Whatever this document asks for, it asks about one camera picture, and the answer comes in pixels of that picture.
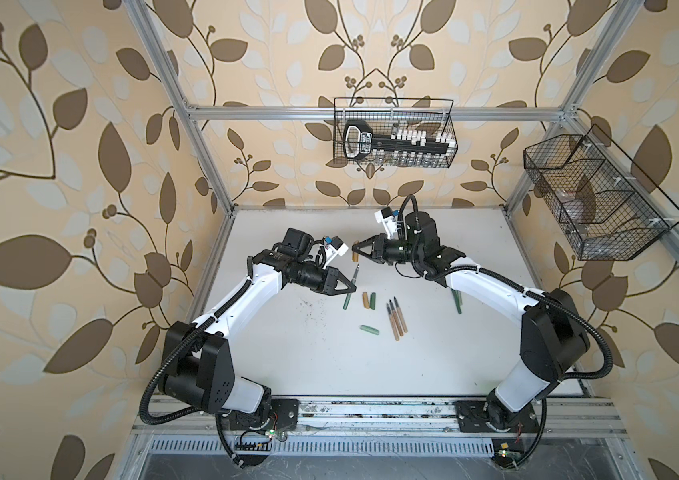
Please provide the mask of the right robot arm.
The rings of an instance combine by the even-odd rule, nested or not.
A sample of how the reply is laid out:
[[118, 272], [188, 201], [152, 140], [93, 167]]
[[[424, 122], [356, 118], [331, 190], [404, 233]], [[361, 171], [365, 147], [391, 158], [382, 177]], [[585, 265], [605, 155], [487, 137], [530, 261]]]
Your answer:
[[494, 430], [509, 429], [565, 381], [601, 379], [613, 371], [609, 344], [577, 313], [567, 292], [527, 288], [444, 246], [437, 222], [419, 210], [413, 194], [397, 210], [377, 211], [375, 220], [383, 232], [353, 245], [354, 254], [377, 264], [409, 264], [418, 278], [467, 294], [519, 326], [519, 361], [485, 398], [483, 419]]

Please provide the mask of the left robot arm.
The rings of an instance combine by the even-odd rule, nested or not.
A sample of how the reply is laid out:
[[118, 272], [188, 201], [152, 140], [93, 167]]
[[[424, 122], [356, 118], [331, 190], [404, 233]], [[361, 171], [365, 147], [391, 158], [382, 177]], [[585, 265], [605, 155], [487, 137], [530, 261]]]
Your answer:
[[142, 423], [161, 425], [197, 412], [239, 414], [255, 427], [269, 422], [271, 390], [235, 373], [231, 344], [286, 286], [324, 296], [355, 292], [355, 284], [330, 265], [347, 252], [337, 236], [316, 240], [289, 228], [283, 240], [247, 258], [245, 276], [223, 300], [166, 332], [161, 364], [139, 403]]

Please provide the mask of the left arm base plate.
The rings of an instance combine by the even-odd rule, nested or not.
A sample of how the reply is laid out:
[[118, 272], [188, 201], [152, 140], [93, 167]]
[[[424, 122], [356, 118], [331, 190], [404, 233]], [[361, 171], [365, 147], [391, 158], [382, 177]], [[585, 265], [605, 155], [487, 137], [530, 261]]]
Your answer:
[[233, 431], [291, 431], [297, 426], [299, 406], [295, 398], [275, 398], [264, 400], [254, 413], [231, 411], [221, 418]]

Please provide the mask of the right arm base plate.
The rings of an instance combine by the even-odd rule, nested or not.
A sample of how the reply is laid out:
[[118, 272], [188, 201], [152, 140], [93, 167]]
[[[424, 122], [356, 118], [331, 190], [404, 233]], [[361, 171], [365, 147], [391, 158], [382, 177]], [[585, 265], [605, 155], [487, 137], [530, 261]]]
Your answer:
[[531, 434], [539, 432], [541, 414], [529, 403], [511, 412], [499, 400], [461, 400], [453, 404], [459, 431], [463, 433]]

